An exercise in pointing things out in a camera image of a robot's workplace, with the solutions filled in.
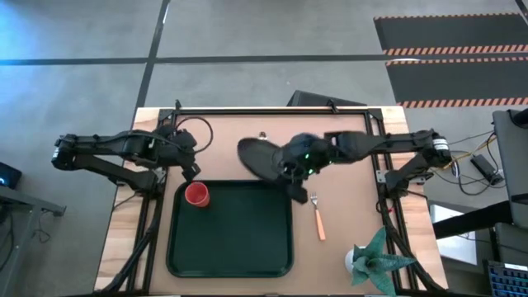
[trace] desk leg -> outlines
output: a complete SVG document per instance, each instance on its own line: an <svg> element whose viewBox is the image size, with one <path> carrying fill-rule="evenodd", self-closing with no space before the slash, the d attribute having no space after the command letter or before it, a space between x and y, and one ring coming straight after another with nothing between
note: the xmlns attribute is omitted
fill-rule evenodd
<svg viewBox="0 0 528 297"><path fill-rule="evenodd" d="M436 239L442 239L474 230L491 228L495 223L512 223L509 200L450 219L444 219L434 223L432 227L435 230Z"/></svg>

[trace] fork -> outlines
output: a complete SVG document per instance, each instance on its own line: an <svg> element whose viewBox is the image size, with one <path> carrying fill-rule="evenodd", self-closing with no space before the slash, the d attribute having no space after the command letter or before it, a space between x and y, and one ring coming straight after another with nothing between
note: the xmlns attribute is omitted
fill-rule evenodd
<svg viewBox="0 0 528 297"><path fill-rule="evenodd" d="M315 206L315 219L317 221L317 231L319 233L319 240L324 241L327 238L324 235L323 221L321 220L321 214L319 213L319 208L317 207L317 194L315 194L315 192L310 194L310 200L312 201L313 206Z"/></svg>

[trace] black floor mat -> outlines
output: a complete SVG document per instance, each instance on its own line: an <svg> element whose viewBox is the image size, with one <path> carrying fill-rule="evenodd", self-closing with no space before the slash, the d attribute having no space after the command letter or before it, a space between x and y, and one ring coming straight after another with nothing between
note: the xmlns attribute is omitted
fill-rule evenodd
<svg viewBox="0 0 528 297"><path fill-rule="evenodd" d="M384 53L472 54L528 51L520 14L387 16L375 18Z"/></svg>
<svg viewBox="0 0 528 297"><path fill-rule="evenodd" d="M387 71L407 108L528 103L528 57L391 61Z"/></svg>

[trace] white pot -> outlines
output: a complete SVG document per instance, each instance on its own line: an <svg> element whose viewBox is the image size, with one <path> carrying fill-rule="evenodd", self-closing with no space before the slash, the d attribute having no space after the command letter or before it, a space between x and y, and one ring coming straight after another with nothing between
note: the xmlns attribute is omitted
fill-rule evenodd
<svg viewBox="0 0 528 297"><path fill-rule="evenodd" d="M348 273L352 273L352 268L354 268L354 249L348 251L348 253L345 256L345 267Z"/></svg>

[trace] orange handle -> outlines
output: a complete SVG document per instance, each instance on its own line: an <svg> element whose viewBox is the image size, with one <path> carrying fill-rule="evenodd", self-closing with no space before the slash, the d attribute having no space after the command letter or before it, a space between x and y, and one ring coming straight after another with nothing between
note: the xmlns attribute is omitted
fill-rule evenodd
<svg viewBox="0 0 528 297"><path fill-rule="evenodd" d="M319 232L319 240L324 241L327 237L324 235L323 221L319 210L315 210L315 219L317 220L317 231Z"/></svg>

